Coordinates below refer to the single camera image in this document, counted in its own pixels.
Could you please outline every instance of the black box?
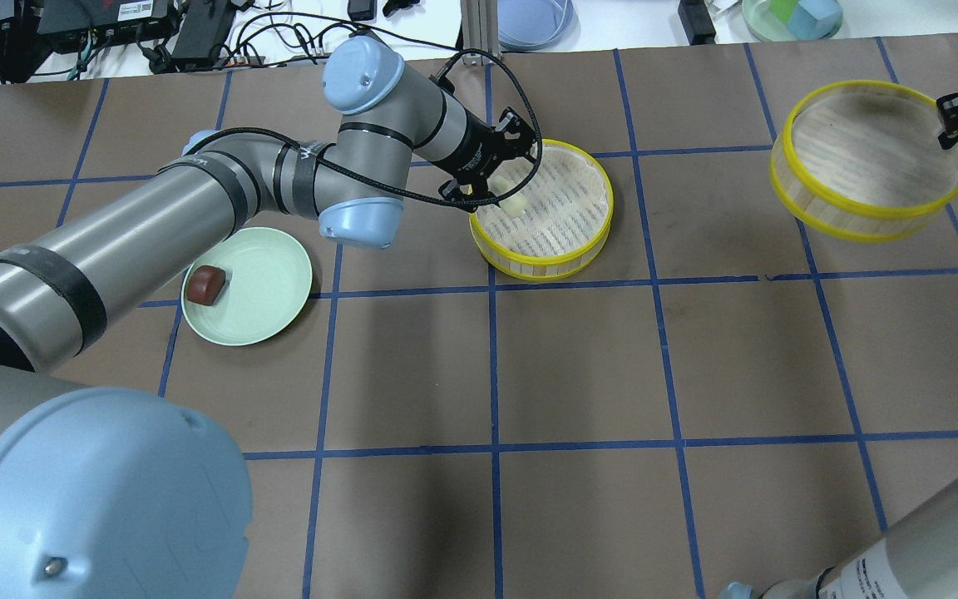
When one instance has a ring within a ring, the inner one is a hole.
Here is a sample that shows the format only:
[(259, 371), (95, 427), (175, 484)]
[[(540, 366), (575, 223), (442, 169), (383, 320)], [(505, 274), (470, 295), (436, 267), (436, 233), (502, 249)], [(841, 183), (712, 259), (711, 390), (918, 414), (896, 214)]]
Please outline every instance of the black box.
[(171, 0), (50, 0), (43, 5), (39, 35), (64, 54), (79, 50), (88, 30), (95, 30), (96, 44), (112, 31), (111, 45), (117, 46), (135, 42), (140, 25), (141, 41), (170, 37), (179, 18)]

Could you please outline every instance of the yellow rim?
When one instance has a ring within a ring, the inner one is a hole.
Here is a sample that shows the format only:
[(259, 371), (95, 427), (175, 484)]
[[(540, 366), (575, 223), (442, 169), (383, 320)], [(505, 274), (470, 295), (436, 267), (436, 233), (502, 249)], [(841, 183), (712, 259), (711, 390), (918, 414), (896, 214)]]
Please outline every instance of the yellow rim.
[(522, 273), (517, 273), (515, 270), (506, 269), (505, 266), (502, 266), (501, 262), (498, 262), (496, 258), (491, 258), (491, 256), (487, 254), (482, 249), (482, 247), (479, 247), (478, 245), (476, 245), (476, 247), (478, 247), (479, 254), (482, 254), (483, 259), (486, 259), (487, 262), (490, 262), (490, 265), (494, 266), (495, 269), (500, 270), (502, 273), (505, 273), (506, 275), (509, 275), (512, 278), (518, 278), (519, 280), (530, 281), (530, 283), (548, 283), (548, 281), (551, 281), (551, 280), (563, 280), (564, 278), (570, 277), (574, 275), (575, 273), (578, 273), (579, 270), (585, 269), (586, 266), (590, 265), (590, 262), (594, 261), (594, 258), (597, 258), (597, 254), (595, 254), (593, 255), (593, 258), (590, 258), (586, 262), (583, 262), (582, 265), (579, 265), (579, 268), (571, 269), (569, 270), (569, 272), (566, 272), (566, 273), (561, 273), (559, 275), (536, 277), (534, 275), (525, 275)]
[(807, 212), (803, 211), (799, 205), (796, 205), (796, 202), (793, 201), (793, 198), (790, 197), (786, 190), (783, 189), (783, 183), (778, 180), (778, 177), (775, 175), (775, 156), (772, 156), (771, 162), (769, 162), (768, 168), (769, 174), (771, 174), (772, 187), (775, 187), (775, 195), (778, 196), (778, 199), (786, 206), (788, 211), (792, 212), (803, 224), (806, 224), (818, 231), (824, 232), (826, 235), (836, 236), (838, 239), (844, 239), (845, 241), (856, 241), (863, 243), (882, 243), (887, 241), (896, 241), (898, 239), (904, 239), (908, 235), (915, 234), (916, 231), (925, 227), (929, 224), (929, 221), (921, 224), (921, 226), (910, 229), (908, 231), (898, 232), (898, 234), (892, 235), (864, 235), (857, 234), (856, 232), (849, 231), (847, 229), (839, 229), (833, 227), (824, 221), (817, 219), (812, 215), (809, 215)]
[[(943, 207), (943, 205), (948, 204), (954, 197), (958, 195), (958, 183), (951, 192), (948, 192), (946, 195), (938, 198), (938, 200), (929, 201), (927, 204), (913, 205), (912, 208), (893, 208), (886, 207), (886, 205), (870, 205), (862, 204), (862, 202), (849, 200), (848, 197), (837, 193), (836, 191), (830, 189), (830, 187), (823, 185), (817, 178), (815, 178), (811, 173), (809, 173), (808, 168), (803, 165), (801, 159), (798, 158), (798, 153), (793, 148), (793, 122), (796, 121), (798, 115), (801, 114), (806, 107), (809, 107), (815, 99), (821, 95), (826, 94), (831, 90), (836, 90), (840, 87), (885, 87), (887, 90), (894, 90), (901, 92), (901, 94), (908, 95), (909, 97), (920, 100), (921, 102), (927, 103), (929, 106), (936, 106), (936, 100), (930, 98), (925, 94), (921, 94), (912, 88), (904, 87), (904, 85), (898, 85), (896, 83), (890, 83), (888, 81), (868, 81), (868, 80), (855, 80), (855, 81), (841, 81), (838, 83), (833, 83), (826, 85), (825, 87), (820, 87), (818, 90), (811, 92), (805, 96), (805, 99), (802, 99), (798, 102), (797, 106), (793, 107), (793, 111), (790, 112), (790, 116), (786, 119), (786, 126), (783, 128), (782, 134), (782, 144), (783, 144), (783, 153), (786, 155), (786, 162), (790, 166), (790, 171), (793, 171), (793, 174), (801, 179), (801, 182), (807, 187), (807, 189), (822, 200), (829, 202), (829, 204), (835, 205), (837, 208), (840, 208), (846, 212), (851, 212), (853, 215), (859, 216), (868, 216), (872, 219), (882, 219), (882, 220), (901, 220), (901, 219), (911, 219), (915, 216), (929, 215), (931, 212)], [(813, 225), (815, 228), (821, 229), (822, 227), (818, 225)], [(874, 235), (863, 235), (870, 240), (875, 240)]]
[[(471, 224), (471, 227), (472, 227), (472, 232), (474, 232), (475, 235), (479, 235), (479, 239), (482, 239), (483, 243), (486, 243), (486, 245), (489, 245), (502, 258), (508, 258), (509, 260), (512, 260), (514, 262), (520, 262), (521, 265), (529, 265), (529, 266), (563, 265), (564, 262), (570, 262), (572, 260), (575, 260), (575, 258), (579, 258), (581, 255), (584, 255), (586, 251), (593, 250), (594, 247), (596, 247), (597, 244), (600, 243), (601, 240), (604, 239), (609, 234), (609, 228), (612, 226), (612, 211), (615, 209), (615, 201), (613, 200), (613, 197), (612, 197), (612, 181), (609, 181), (609, 176), (608, 176), (608, 173), (605, 173), (605, 168), (601, 168), (600, 163), (597, 162), (597, 160), (594, 159), (593, 156), (590, 156), (589, 153), (582, 151), (582, 149), (575, 147), (571, 144), (566, 144), (563, 141), (542, 140), (542, 143), (546, 146), (558, 146), (558, 147), (570, 149), (570, 151), (577, 152), (578, 155), (581, 155), (582, 158), (586, 159), (586, 162), (589, 162), (591, 166), (597, 168), (598, 173), (601, 174), (601, 178), (605, 179), (605, 190), (608, 191), (609, 211), (607, 215), (605, 215), (604, 223), (601, 223), (601, 228), (600, 230), (597, 231), (597, 235), (593, 236), (593, 239), (590, 239), (590, 241), (586, 242), (585, 245), (582, 245), (581, 247), (579, 247), (578, 250), (571, 251), (569, 254), (553, 255), (552, 257), (549, 257), (549, 258), (536, 258), (534, 255), (517, 254), (515, 251), (509, 250), (508, 247), (501, 245), (501, 243), (495, 242), (494, 239), (491, 238), (490, 235), (486, 233), (486, 229), (482, 228), (482, 224), (479, 223), (479, 216), (477, 215), (477, 213), (472, 212), (472, 216), (469, 217), (468, 219), (468, 223)], [(482, 250), (482, 247), (479, 247), (479, 251), (480, 253), (483, 254), (483, 257), (486, 258), (487, 262), (491, 262), (491, 263), (495, 262), (494, 260), (490, 259), (489, 255), (486, 255), (486, 252)], [(590, 259), (590, 261), (586, 262), (586, 265), (588, 265), (592, 261), (593, 260)], [(554, 278), (564, 278), (566, 276), (570, 276), (571, 274), (577, 273), (579, 272), (579, 270), (582, 270), (582, 266), (578, 269), (572, 270), (570, 273), (567, 273), (565, 275), (557, 275), (556, 277), (529, 277), (527, 275), (521, 275), (520, 273), (516, 273), (516, 272), (508, 272), (508, 270), (503, 270), (503, 269), (499, 269), (499, 270), (502, 270), (502, 272), (505, 272), (506, 275), (514, 276), (516, 278), (521, 278), (522, 280), (553, 280)]]

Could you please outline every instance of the grid line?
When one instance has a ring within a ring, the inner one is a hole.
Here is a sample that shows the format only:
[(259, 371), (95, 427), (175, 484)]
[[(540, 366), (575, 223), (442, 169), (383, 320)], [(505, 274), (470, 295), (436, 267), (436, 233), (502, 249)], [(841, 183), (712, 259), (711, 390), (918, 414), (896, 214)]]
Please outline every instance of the grid line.
[(886, 509), (882, 506), (881, 493), (878, 492), (878, 481), (875, 478), (874, 467), (871, 465), (871, 452), (867, 450), (867, 441), (863, 439), (863, 426), (860, 423), (860, 414), (856, 410), (856, 398), (852, 394), (852, 384), (848, 382), (848, 371), (845, 369), (845, 359), (841, 353), (841, 342), (837, 341), (837, 330), (833, 326), (830, 304), (827, 302), (826, 292), (822, 288), (822, 278), (818, 276), (818, 269), (815, 268), (815, 255), (808, 239), (808, 231), (800, 220), (798, 220), (798, 230), (801, 231), (801, 242), (805, 246), (805, 255), (808, 257), (808, 269), (812, 273), (812, 284), (815, 287), (818, 308), (822, 312), (822, 323), (826, 326), (826, 334), (830, 340), (833, 363), (837, 367), (837, 378), (841, 380), (841, 391), (845, 395), (845, 407), (848, 410), (848, 418), (852, 421), (852, 433), (854, 433), (856, 444), (859, 447), (860, 460), (863, 463), (863, 475), (867, 478), (867, 489), (871, 493), (871, 502), (874, 505), (878, 528), (885, 532)]
[(228, 110), (228, 95), (231, 94), (231, 71), (228, 71), (224, 78), (224, 91), (220, 93), (220, 109), (216, 113), (216, 125), (214, 129), (220, 131), (224, 126), (224, 114)]
[[(483, 94), (486, 96), (486, 124), (494, 122), (493, 64), (483, 67)], [(494, 538), (494, 599), (505, 598), (505, 560), (501, 530), (501, 414), (498, 410), (497, 378), (497, 273), (486, 265), (487, 319), (490, 322), (490, 467), (491, 524)]]
[[(956, 276), (958, 268), (948, 269), (904, 269), (904, 270), (845, 270), (845, 272), (817, 272), (814, 276), (820, 280), (855, 280), (856, 278), (895, 278), (921, 276)], [(658, 285), (728, 285), (741, 283), (759, 283), (760, 280), (771, 283), (812, 280), (811, 273), (786, 273), (780, 275), (733, 275), (712, 277), (669, 277), (661, 278)], [(498, 292), (542, 291), (548, 289), (604, 289), (622, 287), (646, 287), (651, 280), (592, 280), (592, 281), (555, 281), (544, 284), (498, 284)], [(479, 295), (486, 293), (486, 285), (465, 285), (465, 287), (419, 287), (402, 289), (371, 289), (364, 291), (341, 291), (340, 300), (370, 299), (370, 297), (409, 297), (414, 295)], [(330, 300), (331, 293), (318, 292), (309, 295), (309, 300)], [(176, 299), (152, 299), (140, 304), (140, 308), (163, 308), (175, 306)]]
[(168, 344), (165, 345), (165, 361), (160, 366), (160, 383), (157, 384), (157, 394), (165, 397), (168, 388), (168, 376), (172, 371), (172, 356), (175, 356), (175, 341), (180, 334), (180, 321), (183, 319), (183, 304), (175, 303), (175, 318), (172, 319), (172, 329), (168, 334)]
[(875, 37), (875, 44), (878, 45), (878, 52), (881, 53), (882, 64), (886, 65), (886, 72), (889, 73), (889, 80), (893, 83), (900, 84), (901, 79), (896, 75), (896, 71), (893, 69), (893, 61), (889, 58), (889, 52), (886, 51), (886, 43), (882, 41), (881, 37)]
[(775, 121), (771, 117), (771, 107), (768, 105), (767, 96), (763, 94), (763, 83), (760, 82), (760, 71), (756, 68), (756, 60), (753, 58), (753, 49), (748, 44), (742, 44), (745, 50), (745, 60), (748, 61), (748, 69), (753, 74), (753, 84), (756, 85), (757, 94), (760, 96), (760, 107), (763, 110), (763, 119), (768, 124), (768, 133), (771, 133), (772, 143), (778, 139), (778, 132), (775, 129)]
[(498, 410), (497, 378), (497, 285), (494, 284), (494, 266), (486, 266), (490, 297), (490, 444), (491, 444), (491, 492), (494, 524), (494, 597), (505, 596), (505, 562), (503, 561), (501, 535), (501, 415)]
[[(669, 148), (669, 149), (645, 149), (638, 151), (638, 156), (677, 156), (688, 155), (688, 153), (729, 153), (742, 151), (771, 151), (771, 145), (756, 146), (712, 146), (700, 148)], [(591, 156), (598, 159), (609, 158), (630, 158), (634, 155), (630, 151), (608, 151), (593, 152)], [(417, 161), (411, 163), (411, 166), (432, 166), (427, 161)], [(117, 181), (148, 181), (155, 175), (118, 175), (113, 177), (80, 177), (77, 183), (109, 183)], [(33, 179), (33, 181), (0, 181), (0, 187), (24, 187), (24, 186), (60, 186), (72, 182), (72, 179)]]
[[(756, 68), (756, 62), (753, 60), (752, 50), (749, 50), (748, 44), (745, 45), (745, 53), (748, 56), (748, 65), (753, 72), (753, 83), (756, 84), (756, 93), (760, 98), (760, 106), (763, 106), (764, 117), (768, 119), (768, 129), (771, 132), (771, 141), (778, 139), (775, 131), (774, 122), (771, 121), (771, 109), (768, 106), (767, 95), (764, 94), (763, 81), (760, 78), (760, 71)], [(837, 341), (837, 330), (833, 326), (833, 317), (830, 314), (830, 306), (826, 302), (826, 292), (822, 289), (822, 278), (818, 276), (818, 267), (815, 265), (815, 255), (811, 249), (811, 242), (808, 239), (808, 231), (805, 225), (796, 220), (798, 231), (801, 234), (801, 243), (805, 257), (808, 261), (808, 272), (810, 280), (815, 288), (815, 297), (818, 300), (818, 307), (822, 312), (822, 323), (826, 326), (826, 334), (830, 342), (830, 350), (833, 353), (833, 363), (837, 368), (837, 378), (841, 382), (841, 391), (845, 397), (845, 408), (848, 411), (849, 420), (852, 421), (852, 433), (856, 439), (856, 445), (860, 452), (860, 462), (863, 465), (863, 475), (867, 479), (867, 490), (871, 493), (871, 504), (873, 504), (875, 517), (878, 521), (879, 530), (886, 531), (886, 509), (882, 507), (881, 494), (878, 492), (878, 481), (875, 479), (874, 467), (871, 466), (871, 454), (867, 451), (867, 441), (863, 440), (863, 427), (860, 424), (859, 413), (856, 411), (856, 399), (852, 397), (852, 385), (848, 382), (848, 371), (845, 370), (845, 360), (841, 354), (841, 344)]]
[(323, 387), (320, 390), (320, 416), (316, 428), (316, 451), (313, 463), (313, 486), (309, 494), (309, 525), (305, 533), (305, 562), (301, 577), (301, 596), (309, 599), (313, 590), (313, 558), (316, 553), (316, 522), (319, 515), (320, 478), (323, 477), (323, 445), (328, 432), (328, 403), (331, 394), (331, 368), (335, 350), (335, 324), (338, 319), (338, 285), (342, 281), (343, 247), (335, 246), (335, 271), (331, 284), (331, 314), (328, 317), (328, 340), (323, 353)]
[(69, 180), (69, 191), (65, 192), (65, 201), (62, 202), (62, 211), (57, 215), (57, 227), (65, 224), (65, 214), (69, 211), (69, 204), (72, 203), (72, 193), (77, 188), (77, 181), (80, 179), (80, 170), (83, 168), (83, 161), (87, 158), (87, 151), (91, 148), (91, 138), (95, 135), (95, 126), (98, 126), (98, 117), (102, 114), (102, 105), (106, 102), (106, 92), (110, 90), (110, 80), (102, 80), (102, 91), (98, 94), (98, 103), (95, 105), (95, 113), (91, 115), (91, 125), (87, 126), (87, 136), (84, 137), (83, 147), (80, 148), (80, 158), (77, 158), (77, 167), (72, 172), (72, 178)]
[[(225, 89), (224, 89), (223, 98), (228, 97), (229, 83), (231, 83), (231, 72), (229, 72), (227, 78), (225, 78)], [(87, 133), (88, 141), (91, 141), (91, 134), (95, 130), (95, 122), (98, 121), (98, 113), (102, 110), (102, 100), (106, 99), (106, 89), (109, 87), (109, 85), (110, 85), (110, 80), (106, 79), (106, 83), (102, 85), (102, 96), (98, 100), (98, 107), (95, 110), (95, 117), (91, 119), (91, 131)], [(221, 122), (224, 121), (224, 113), (225, 113), (225, 110), (227, 110), (227, 107), (228, 107), (227, 102), (222, 101), (220, 103), (220, 109), (217, 111), (217, 117), (216, 117), (217, 124), (220, 124)], [(84, 152), (86, 152), (86, 149), (87, 149), (87, 144), (85, 143)], [(84, 152), (82, 152), (80, 156), (81, 164), (83, 162)], [(76, 173), (75, 175), (73, 175), (72, 186), (69, 187), (69, 195), (72, 194), (72, 187), (76, 186), (76, 183), (80, 180), (79, 175), (80, 175), (81, 164), (77, 164)], [(148, 177), (140, 177), (140, 178), (132, 178), (132, 177), (106, 177), (106, 178), (113, 179), (114, 181), (143, 181), (143, 179), (149, 179), (151, 177), (152, 175)], [(68, 209), (68, 198), (66, 198), (66, 204), (62, 208), (63, 217), (67, 209)], [(180, 321), (183, 319), (183, 304), (181, 303), (181, 300), (179, 299), (178, 300), (177, 299), (152, 300), (151, 302), (144, 302), (143, 304), (140, 304), (141, 308), (164, 307), (164, 306), (172, 306), (173, 304), (175, 305), (175, 318), (174, 318), (174, 321), (172, 321), (172, 330), (170, 334), (168, 334), (168, 344), (165, 346), (165, 361), (162, 365), (162, 370), (160, 371), (160, 384), (159, 386), (157, 386), (157, 394), (159, 394), (162, 398), (165, 397), (165, 390), (167, 390), (168, 388), (168, 378), (171, 376), (171, 372), (172, 372), (172, 357), (175, 356), (175, 342), (176, 342), (176, 339), (179, 338)]]
[(620, 60), (620, 50), (612, 50), (612, 58), (615, 61), (616, 79), (620, 83), (620, 99), (623, 102), (624, 115), (627, 121), (627, 137), (630, 141), (631, 165), (635, 171), (635, 192), (638, 193), (638, 212), (639, 219), (642, 221), (642, 236), (645, 242), (645, 259), (649, 263), (649, 279), (651, 288), (653, 288), (653, 305), (655, 318), (657, 318), (657, 333), (660, 338), (660, 356), (664, 368), (664, 386), (668, 391), (668, 410), (670, 413), (670, 422), (672, 422), (672, 433), (674, 435), (675, 458), (678, 465), (679, 486), (682, 494), (682, 512), (684, 512), (685, 531), (687, 531), (687, 543), (689, 544), (689, 562), (693, 568), (694, 589), (697, 597), (704, 599), (704, 574), (700, 567), (700, 550), (697, 543), (697, 527), (694, 523), (693, 499), (689, 492), (689, 470), (685, 462), (685, 446), (682, 443), (682, 426), (679, 421), (678, 402), (675, 395), (675, 380), (672, 375), (672, 360), (668, 346), (668, 330), (664, 322), (663, 303), (660, 297), (660, 277), (657, 272), (657, 262), (655, 262), (653, 252), (653, 239), (649, 234), (649, 210), (645, 205), (645, 190), (642, 183), (642, 166), (639, 163), (638, 139), (635, 136), (635, 119), (631, 115), (630, 95), (627, 92), (627, 79), (623, 71), (623, 62)]
[[(958, 439), (958, 429), (948, 431), (904, 431), (889, 433), (863, 433), (860, 438), (868, 443), (888, 443), (888, 441), (950, 440)], [(796, 444), (855, 443), (854, 433), (832, 433), (832, 435), (783, 435), (760, 437), (697, 437), (675, 439), (621, 439), (607, 441), (554, 441), (554, 443), (499, 443), (496, 450), (493, 444), (468, 444), (467, 446), (416, 446), (394, 448), (340, 448), (323, 450), (323, 459), (350, 458), (388, 458), (388, 456), (407, 455), (457, 455), (484, 453), (533, 453), (564, 451), (609, 451), (609, 450), (654, 450), (654, 448), (676, 448), (682, 444), (687, 448), (721, 448), (742, 446), (796, 446)], [(244, 458), (251, 462), (275, 459), (315, 459), (314, 450), (259, 451), (246, 452)]]

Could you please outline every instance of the light blue bowl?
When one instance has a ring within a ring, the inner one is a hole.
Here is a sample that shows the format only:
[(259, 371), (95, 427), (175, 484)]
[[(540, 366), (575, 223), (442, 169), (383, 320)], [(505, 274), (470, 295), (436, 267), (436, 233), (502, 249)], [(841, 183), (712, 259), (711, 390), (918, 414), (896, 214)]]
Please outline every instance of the light blue bowl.
[(501, 0), (497, 4), (497, 34), (506, 50), (540, 50), (558, 41), (571, 22), (571, 0)]

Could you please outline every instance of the light blue joint cap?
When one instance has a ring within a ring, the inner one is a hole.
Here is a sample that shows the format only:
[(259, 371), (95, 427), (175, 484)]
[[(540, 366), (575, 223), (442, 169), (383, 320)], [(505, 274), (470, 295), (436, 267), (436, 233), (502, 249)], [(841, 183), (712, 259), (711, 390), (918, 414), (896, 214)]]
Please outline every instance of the light blue joint cap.
[(246, 463), (216, 422), (156, 395), (58, 395), (0, 436), (0, 598), (228, 599)]
[(406, 61), (371, 37), (354, 37), (339, 46), (323, 68), (323, 97), (343, 114), (376, 106), (402, 80)]
[(320, 235), (335, 243), (386, 250), (394, 243), (404, 207), (392, 197), (343, 201), (320, 212)]
[(750, 599), (753, 596), (753, 588), (748, 584), (733, 582), (723, 589), (719, 594), (719, 599)]
[(206, 137), (212, 136), (213, 133), (220, 133), (220, 129), (202, 129), (201, 131), (195, 133), (190, 137), (189, 140), (187, 140), (187, 145), (183, 146), (183, 151), (180, 152), (180, 156), (185, 156), (186, 153), (190, 151), (190, 148), (198, 145), (198, 141), (202, 141)]

